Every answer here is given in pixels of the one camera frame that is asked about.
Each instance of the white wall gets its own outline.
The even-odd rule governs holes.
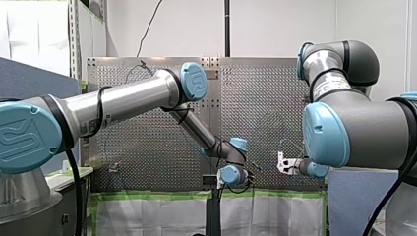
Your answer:
[[[109,0],[109,56],[135,57],[158,0]],[[222,50],[222,0],[163,1],[141,56],[215,56]]]
[[[296,57],[306,41],[334,41],[335,0],[238,0],[230,15],[231,56]]]
[[[409,63],[410,70],[408,83],[409,90],[417,91],[417,2],[410,1],[409,5],[411,14],[409,14],[409,30],[408,38],[409,45]]]
[[[372,99],[384,100],[406,91],[409,1],[336,1],[336,39],[363,41],[380,60],[380,79],[371,90]]]
[[[136,56],[158,0],[108,0],[109,56]],[[224,1],[163,1],[141,56],[224,55]],[[231,55],[296,57],[305,41],[334,40],[335,0],[231,1]]]

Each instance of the metal bracket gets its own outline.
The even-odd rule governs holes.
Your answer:
[[[78,20],[78,1],[79,0],[70,0],[69,2],[71,77],[76,80],[79,80],[81,78],[81,51]]]
[[[220,59],[218,57],[202,57],[201,65],[206,71],[208,80],[218,80],[220,74]]]
[[[278,163],[276,164],[276,168],[278,168],[279,172],[286,174],[286,175],[298,175],[298,161],[299,158],[284,158],[284,152],[278,152]]]

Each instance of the gray joint housing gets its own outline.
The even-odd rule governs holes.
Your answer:
[[[352,86],[361,89],[377,82],[380,74],[378,57],[365,43],[348,40],[309,45],[303,53],[303,61],[305,62],[308,57],[319,51],[331,51],[340,57],[341,64],[338,68],[346,72],[348,75],[346,79]]]
[[[308,46],[303,58],[305,79],[313,84],[313,100],[319,98],[329,105],[346,129],[350,144],[347,165],[399,168],[409,143],[404,108],[393,101],[372,102],[352,89],[377,81],[379,62],[373,50],[358,41],[326,43]],[[342,69],[348,78],[338,71],[325,73],[329,68]]]

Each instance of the vertical pole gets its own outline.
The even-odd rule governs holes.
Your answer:
[[[230,57],[230,0],[224,0],[225,57]]]

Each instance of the perforated metal panel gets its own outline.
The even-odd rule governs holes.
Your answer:
[[[178,68],[185,61],[199,62],[200,58],[143,60],[154,72]],[[89,83],[101,88],[149,78],[149,71],[136,66],[140,64],[135,58],[90,59]],[[199,116],[200,104],[190,105]],[[201,162],[197,145],[181,129],[171,115],[155,109],[100,131],[89,147],[91,165],[96,166],[93,189],[201,189],[202,170],[208,164]]]
[[[154,72],[160,68],[173,69],[184,62],[206,63],[210,59],[142,60]],[[247,167],[256,174],[258,188],[320,189],[322,181],[286,176],[276,168],[280,143],[285,157],[299,157],[302,146],[301,114],[305,105],[302,99],[307,86],[296,80],[295,59],[219,61],[220,68],[216,66],[217,59],[213,65],[220,70],[220,76],[208,81],[208,95],[204,101],[191,104],[195,113],[215,135],[226,140],[230,137],[249,140]],[[148,78],[149,72],[136,66],[140,64],[138,58],[91,58],[89,90]],[[202,174],[212,170],[194,141],[181,131],[174,119],[159,109],[100,131],[89,141],[89,162],[96,169],[92,189],[201,189]],[[252,168],[251,162],[262,171]]]
[[[276,168],[278,151],[301,157],[303,97],[295,59],[221,59],[221,136],[249,141],[247,166],[258,188],[320,189],[323,181],[288,176]],[[261,171],[251,166],[261,167]]]

